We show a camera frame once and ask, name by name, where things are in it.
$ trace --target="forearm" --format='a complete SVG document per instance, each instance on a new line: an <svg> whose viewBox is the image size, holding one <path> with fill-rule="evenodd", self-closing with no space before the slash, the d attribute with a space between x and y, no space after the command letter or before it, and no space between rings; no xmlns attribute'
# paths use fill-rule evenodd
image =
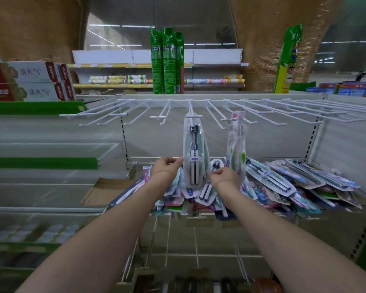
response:
<svg viewBox="0 0 366 293"><path fill-rule="evenodd" d="M223 197L290 292L366 292L366 272L238 190Z"/></svg>
<svg viewBox="0 0 366 293"><path fill-rule="evenodd" d="M23 283L18 292L108 292L162 193L150 180L79 231Z"/></svg>

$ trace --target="insecticide spray can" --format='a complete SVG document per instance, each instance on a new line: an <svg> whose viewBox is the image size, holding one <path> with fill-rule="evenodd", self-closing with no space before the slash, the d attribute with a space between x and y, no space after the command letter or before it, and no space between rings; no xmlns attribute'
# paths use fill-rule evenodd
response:
<svg viewBox="0 0 366 293"><path fill-rule="evenodd" d="M176 93L176 40L172 28L163 31L164 90L166 94Z"/></svg>
<svg viewBox="0 0 366 293"><path fill-rule="evenodd" d="M164 93L164 68L163 68L163 35L160 31L151 29L151 58L153 93Z"/></svg>
<svg viewBox="0 0 366 293"><path fill-rule="evenodd" d="M175 33L176 39L176 93L184 93L184 39L180 32Z"/></svg>
<svg viewBox="0 0 366 293"><path fill-rule="evenodd" d="M286 31L278 64L274 93L289 93L302 33L302 24L292 26Z"/></svg>

